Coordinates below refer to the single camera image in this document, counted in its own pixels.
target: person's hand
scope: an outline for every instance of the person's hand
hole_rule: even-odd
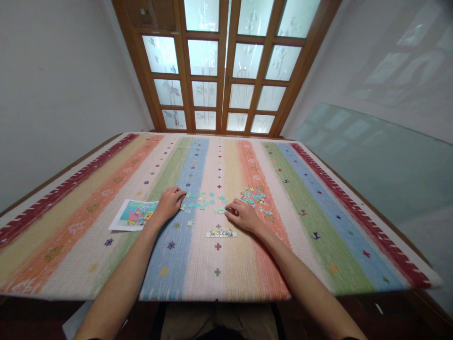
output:
[[[228,210],[225,212],[226,218],[242,229],[256,234],[260,229],[265,228],[251,204],[235,198],[232,203],[225,206],[225,209]]]
[[[153,219],[163,225],[181,208],[187,191],[181,190],[178,186],[169,187],[162,192],[156,211],[152,215]]]

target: striped tablecloth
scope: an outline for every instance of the striped tablecloth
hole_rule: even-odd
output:
[[[290,298],[268,253],[222,213],[235,197],[261,201],[258,215],[336,295],[441,283],[301,143],[126,133],[0,219],[0,293],[95,298],[139,233],[108,230],[123,201],[175,184],[192,197],[163,228],[140,300]]]

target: wooden door frame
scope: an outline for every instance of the wooden door frame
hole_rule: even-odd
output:
[[[228,37],[228,55],[226,62],[227,85],[225,87],[225,99],[223,103],[224,114],[221,133],[235,136],[278,137],[283,129],[289,112],[294,105],[294,101],[300,92],[308,71],[313,64],[320,45],[330,27],[333,18],[335,17],[335,13],[338,10],[341,0],[321,0],[306,38],[283,37],[277,35],[281,18],[283,16],[283,11],[285,10],[286,0],[274,0],[266,36],[237,34],[241,0],[231,1],[232,5]],[[263,46],[256,79],[233,77],[235,50],[237,43],[259,44]],[[265,79],[273,47],[275,45],[302,47],[291,77],[288,81]],[[254,85],[252,100],[248,109],[229,108],[232,84]],[[277,111],[257,110],[262,86],[266,85],[286,87],[285,93]],[[229,112],[247,113],[247,122],[245,124],[244,131],[228,131],[226,129]],[[275,116],[268,134],[251,132],[253,119],[256,114]]]
[[[185,13],[184,1],[176,0],[179,2],[180,13]],[[192,89],[192,81],[201,82],[215,82],[217,83],[217,98],[215,107],[195,106],[193,101],[193,90],[189,91],[189,108],[190,114],[193,119],[193,131],[203,134],[216,134],[220,131],[222,122],[222,102],[223,102],[223,87],[225,80],[225,58],[227,48],[227,25],[228,25],[228,0],[221,0],[219,4],[219,21],[218,32],[204,32],[204,31],[187,31],[185,15],[181,16],[181,37],[184,46],[185,65],[190,70],[189,59],[189,40],[211,40],[217,41],[217,75],[216,76],[202,76],[192,75],[187,72],[186,82],[189,89]],[[196,129],[195,111],[215,111],[216,112],[216,130],[201,130]]]
[[[321,0],[313,19],[307,37],[292,38],[277,36],[280,20],[285,8],[286,0],[274,0],[271,17],[269,19],[268,31],[266,36],[253,36],[237,34],[239,24],[239,14],[241,0],[230,0],[232,2],[230,30],[228,40],[228,54],[232,55],[231,60],[227,60],[226,72],[224,69],[226,41],[227,41],[227,21],[228,21],[228,0],[220,0],[219,5],[219,30],[218,32],[187,31],[185,24],[184,0],[173,1],[173,12],[175,16],[176,32],[163,29],[138,28],[134,27],[128,17],[124,0],[112,0],[118,22],[120,24],[127,49],[137,74],[151,120],[156,131],[160,132],[187,132],[222,134],[234,136],[261,136],[278,137],[285,125],[286,119],[294,105],[303,82],[315,60],[321,43],[327,34],[335,14],[340,6],[341,0]],[[143,44],[142,35],[173,37],[175,41],[176,59],[178,63],[178,74],[152,73],[148,62],[148,56]],[[190,63],[188,54],[188,39],[196,40],[217,40],[218,41],[218,60],[217,76],[192,76],[190,74]],[[234,67],[234,54],[236,43],[251,43],[263,45],[263,52],[258,68],[257,79],[233,78],[227,79],[228,86],[225,86],[225,74],[232,75]],[[289,81],[266,80],[265,74],[271,58],[274,45],[299,46],[302,51],[299,54],[294,66],[293,73]],[[184,110],[187,130],[168,129],[165,125],[162,109],[170,109],[169,106],[161,105],[154,79],[174,79],[179,80],[181,85],[181,96],[183,105],[179,107],[171,106],[171,109]],[[195,107],[193,104],[192,81],[205,81],[217,83],[217,102],[216,107]],[[231,112],[247,113],[247,122],[244,132],[227,131],[227,115],[229,110],[229,98],[231,95],[231,84],[254,84],[252,102],[250,109],[232,109]],[[260,98],[261,87],[286,86],[282,101],[277,111],[256,110]],[[195,123],[195,110],[216,111],[216,130],[197,130]],[[274,115],[274,121],[268,134],[251,133],[253,119],[256,114]]]

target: red stripe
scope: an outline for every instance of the red stripe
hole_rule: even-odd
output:
[[[0,250],[11,244],[23,231],[28,229],[34,222],[39,220],[56,203],[65,198],[72,190],[90,177],[97,169],[104,165],[111,157],[117,154],[124,146],[137,138],[138,134],[128,134],[110,149],[80,169],[65,182],[60,184],[38,202],[30,206],[27,210],[18,215],[14,220],[8,222],[7,227],[0,229]]]
[[[414,287],[429,288],[428,277],[419,271],[418,267],[409,262],[409,258],[393,243],[375,222],[336,184],[328,174],[296,143],[291,143],[293,149],[304,159],[312,170],[322,179],[325,185],[339,199],[358,224],[373,239],[379,249],[399,268],[400,272]]]

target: person's legs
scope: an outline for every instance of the person's legs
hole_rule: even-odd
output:
[[[217,304],[214,324],[238,331],[248,340],[278,340],[270,304]]]
[[[195,339],[214,329],[212,303],[169,303],[162,326],[161,340]]]

